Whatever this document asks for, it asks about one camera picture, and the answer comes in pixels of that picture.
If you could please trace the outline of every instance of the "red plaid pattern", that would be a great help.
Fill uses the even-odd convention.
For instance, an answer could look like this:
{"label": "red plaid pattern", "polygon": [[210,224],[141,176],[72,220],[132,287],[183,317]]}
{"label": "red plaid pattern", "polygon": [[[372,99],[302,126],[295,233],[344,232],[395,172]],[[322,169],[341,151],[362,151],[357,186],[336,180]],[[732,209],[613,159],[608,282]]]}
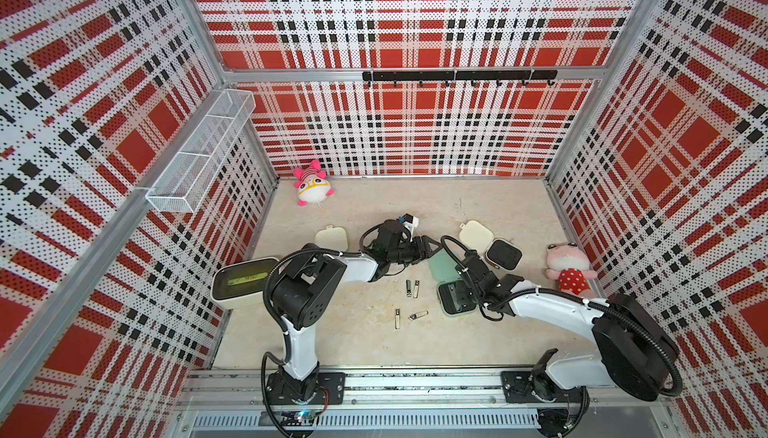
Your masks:
{"label": "red plaid pattern", "polygon": [[636,0],[196,0],[230,69],[603,64]]}
{"label": "red plaid pattern", "polygon": [[[214,79],[175,0],[0,0],[0,19],[5,352]],[[240,142],[199,213],[149,213],[0,435],[162,436],[211,358],[210,277],[244,257],[264,198]]]}
{"label": "red plaid pattern", "polygon": [[768,0],[659,0],[555,186],[609,292],[675,338],[692,436],[763,436]]}
{"label": "red plaid pattern", "polygon": [[546,174],[591,83],[242,84],[278,174]]}

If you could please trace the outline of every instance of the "beige floor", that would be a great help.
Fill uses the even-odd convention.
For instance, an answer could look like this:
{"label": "beige floor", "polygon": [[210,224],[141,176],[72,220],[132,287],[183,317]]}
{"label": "beige floor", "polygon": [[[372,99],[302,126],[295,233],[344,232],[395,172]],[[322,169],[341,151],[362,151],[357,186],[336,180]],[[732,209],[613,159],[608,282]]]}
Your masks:
{"label": "beige floor", "polygon": [[[436,240],[443,234],[457,237],[460,223],[477,220],[522,249],[515,274],[553,284],[544,277],[547,245],[566,238],[541,181],[359,179],[332,185],[336,194],[323,208],[299,207],[293,181],[284,180],[255,256],[282,257],[311,242],[329,224],[344,227],[349,251],[357,251],[365,230],[410,213],[421,221],[418,232]],[[406,297],[406,279],[419,280],[418,298]],[[401,310],[400,330],[395,330],[396,308]],[[409,314],[425,309],[426,317],[408,320]],[[492,323],[478,311],[447,317],[427,262],[375,283],[341,284],[317,327],[317,356],[325,366],[532,364],[552,347],[588,346],[583,338],[536,319],[507,316]],[[255,369],[266,350],[282,355],[280,328],[263,306],[239,308],[232,313],[214,366]]]}

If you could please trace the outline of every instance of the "pink plush toy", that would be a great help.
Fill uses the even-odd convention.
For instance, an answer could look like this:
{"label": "pink plush toy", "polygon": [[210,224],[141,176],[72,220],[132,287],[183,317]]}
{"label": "pink plush toy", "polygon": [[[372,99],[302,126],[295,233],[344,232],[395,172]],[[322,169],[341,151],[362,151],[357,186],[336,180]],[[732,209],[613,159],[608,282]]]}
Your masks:
{"label": "pink plush toy", "polygon": [[587,284],[587,279],[595,279],[598,272],[589,269],[589,258],[578,249],[576,243],[563,246],[550,244],[547,249],[547,278],[557,279],[558,288],[565,293],[583,298],[596,298]]}
{"label": "pink plush toy", "polygon": [[331,183],[326,180],[326,172],[320,170],[320,162],[312,160],[310,167],[302,170],[296,168],[293,170],[293,176],[299,178],[293,187],[297,188],[299,194],[299,206],[306,206],[307,203],[321,203],[331,196],[334,191],[331,189]]}

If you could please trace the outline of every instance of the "white wire basket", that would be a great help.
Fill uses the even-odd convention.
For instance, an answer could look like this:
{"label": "white wire basket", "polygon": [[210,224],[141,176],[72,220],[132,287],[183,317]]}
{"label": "white wire basket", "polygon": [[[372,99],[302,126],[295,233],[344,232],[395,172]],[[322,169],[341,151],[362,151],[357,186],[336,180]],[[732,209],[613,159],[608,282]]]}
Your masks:
{"label": "white wire basket", "polygon": [[158,211],[197,211],[237,135],[254,112],[256,103],[249,91],[219,92],[214,105],[148,193],[147,199]]}

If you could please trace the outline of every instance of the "perforated metal panel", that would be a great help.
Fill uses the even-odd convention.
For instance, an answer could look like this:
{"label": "perforated metal panel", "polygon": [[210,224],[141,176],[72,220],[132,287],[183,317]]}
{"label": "perforated metal panel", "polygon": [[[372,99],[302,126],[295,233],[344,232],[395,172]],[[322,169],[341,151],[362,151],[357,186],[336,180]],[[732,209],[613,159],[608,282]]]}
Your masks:
{"label": "perforated metal panel", "polygon": [[242,84],[278,174],[543,176],[590,81]]}
{"label": "perforated metal panel", "polygon": [[677,341],[693,436],[764,436],[768,0],[659,0],[555,183],[607,293]]}
{"label": "perforated metal panel", "polygon": [[230,69],[603,64],[637,0],[196,0]]}

